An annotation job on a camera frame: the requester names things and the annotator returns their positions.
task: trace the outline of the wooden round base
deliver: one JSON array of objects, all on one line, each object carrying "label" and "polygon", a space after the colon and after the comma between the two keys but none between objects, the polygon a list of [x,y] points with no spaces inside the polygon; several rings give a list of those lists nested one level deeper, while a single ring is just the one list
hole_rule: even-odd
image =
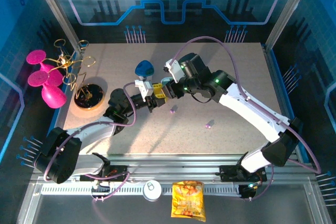
[{"label": "wooden round base", "polygon": [[105,97],[102,88],[96,84],[87,84],[82,86],[74,97],[75,104],[82,110],[94,110],[99,107]]}]

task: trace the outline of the purple cable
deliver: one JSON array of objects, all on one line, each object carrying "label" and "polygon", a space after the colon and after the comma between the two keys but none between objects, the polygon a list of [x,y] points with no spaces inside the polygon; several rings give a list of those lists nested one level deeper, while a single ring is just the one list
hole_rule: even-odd
[{"label": "purple cable", "polygon": [[110,193],[109,195],[107,196],[104,196],[104,197],[101,197],[101,198],[94,198],[95,200],[105,200],[105,199],[108,199],[110,197],[112,197],[117,191],[119,191],[119,189],[126,183],[127,179],[130,177],[130,173],[129,172],[124,172],[124,173],[119,173],[119,174],[116,174],[116,175],[112,175],[112,176],[109,176],[109,177],[106,177],[106,178],[101,178],[101,177],[97,177],[97,176],[93,176],[93,175],[90,175],[90,174],[86,174],[85,176],[89,177],[89,178],[94,178],[94,179],[98,179],[98,180],[105,180],[105,179],[112,179],[112,178],[117,178],[119,176],[122,176],[122,175],[126,175],[126,178],[124,179],[124,181],[116,188],[116,190],[114,190],[112,193]]},{"label": "purple cable", "polygon": [[47,176],[48,176],[48,173],[50,171],[50,168],[51,166],[53,165],[53,162],[55,161],[57,155],[60,153],[61,149],[67,144],[67,142],[72,138],[74,137],[75,135],[77,135],[80,131],[82,130],[85,130],[86,128],[90,127],[90,126],[94,126],[94,125],[97,125],[97,124],[111,124],[111,125],[115,125],[115,126],[122,126],[122,127],[131,127],[133,125],[135,125],[135,122],[137,120],[137,117],[136,117],[136,109],[135,109],[135,105],[131,99],[131,97],[129,96],[129,94],[127,93],[126,91],[126,87],[129,86],[129,85],[132,85],[134,84],[134,82],[130,82],[130,83],[127,83],[124,87],[123,87],[123,90],[124,90],[124,93],[127,97],[127,99],[130,101],[131,103],[131,106],[132,106],[132,109],[133,109],[133,113],[134,113],[134,119],[133,119],[133,122],[131,124],[122,124],[122,123],[111,123],[111,122],[94,122],[94,123],[89,123],[87,125],[84,125],[82,126],[79,130],[73,132],[70,136],[68,136],[64,141],[63,143],[61,143],[58,147],[58,149],[55,151],[53,157],[50,159],[48,165],[47,165],[47,168],[43,174],[43,179],[44,181],[50,181],[51,179],[49,179]]},{"label": "purple cable", "polygon": [[[247,94],[245,94],[245,92],[243,91],[242,85],[240,84],[240,78],[239,78],[239,74],[238,74],[238,68],[237,68],[237,63],[236,60],[234,59],[234,56],[232,54],[232,52],[230,51],[230,49],[223,43],[221,42],[219,39],[210,37],[210,36],[200,36],[200,37],[196,37],[193,38],[191,40],[189,40],[186,44],[183,45],[183,47],[175,54],[174,58],[171,60],[170,65],[173,64],[174,60],[179,56],[179,54],[182,52],[182,50],[189,45],[192,42],[195,42],[197,40],[200,39],[210,39],[213,40],[217,43],[219,43],[225,50],[226,52],[229,54],[230,59],[232,61],[233,64],[233,68],[235,70],[235,76],[236,76],[236,81],[237,81],[237,86],[238,89],[240,91],[240,93],[242,94],[242,96],[245,98],[245,100],[247,100],[247,102],[249,102],[250,104],[252,104],[252,106],[254,106],[257,110],[259,110],[261,113],[264,113],[265,115],[267,115],[268,117],[272,118],[273,120],[275,120],[276,122],[279,122],[280,120],[273,115],[272,113],[268,112],[266,109],[264,109],[262,106],[260,106],[258,103],[254,102],[252,99],[247,99]],[[310,149],[310,147],[308,146],[308,144],[304,141],[304,139],[295,131],[293,130],[290,126],[288,126],[287,124],[285,124],[284,122],[280,122],[280,125],[284,128],[286,128],[287,130],[289,130],[302,144],[303,146],[306,148],[307,152],[309,153],[309,155],[311,156],[315,166],[316,166],[316,170],[297,161],[294,161],[292,159],[288,159],[288,161],[292,162],[292,163],[296,163],[314,173],[320,174],[321,173],[321,167],[319,162],[317,161],[313,151]]]}]

